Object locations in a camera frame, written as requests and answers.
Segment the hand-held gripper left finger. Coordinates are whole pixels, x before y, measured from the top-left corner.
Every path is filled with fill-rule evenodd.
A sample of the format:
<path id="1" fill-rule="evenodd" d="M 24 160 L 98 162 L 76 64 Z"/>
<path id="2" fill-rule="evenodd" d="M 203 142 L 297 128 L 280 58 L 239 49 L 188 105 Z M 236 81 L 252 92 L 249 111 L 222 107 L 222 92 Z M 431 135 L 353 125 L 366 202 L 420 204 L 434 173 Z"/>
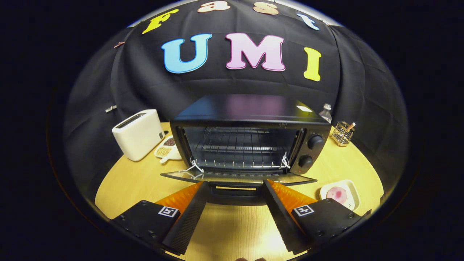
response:
<path id="1" fill-rule="evenodd" d="M 185 254 L 206 206 L 208 190 L 208 182 L 202 181 L 156 203 L 141 200 L 112 222 L 149 248 Z"/>

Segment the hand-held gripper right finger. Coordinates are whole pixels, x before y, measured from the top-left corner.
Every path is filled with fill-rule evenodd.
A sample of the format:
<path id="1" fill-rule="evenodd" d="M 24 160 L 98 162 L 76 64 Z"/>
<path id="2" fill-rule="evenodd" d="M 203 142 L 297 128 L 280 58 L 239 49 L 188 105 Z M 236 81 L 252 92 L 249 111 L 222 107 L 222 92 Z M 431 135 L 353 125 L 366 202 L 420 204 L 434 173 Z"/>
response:
<path id="1" fill-rule="evenodd" d="M 293 254 L 317 252 L 357 228 L 372 211 L 356 213 L 335 198 L 316 200 L 285 183 L 263 180 L 262 196 L 283 239 Z"/>

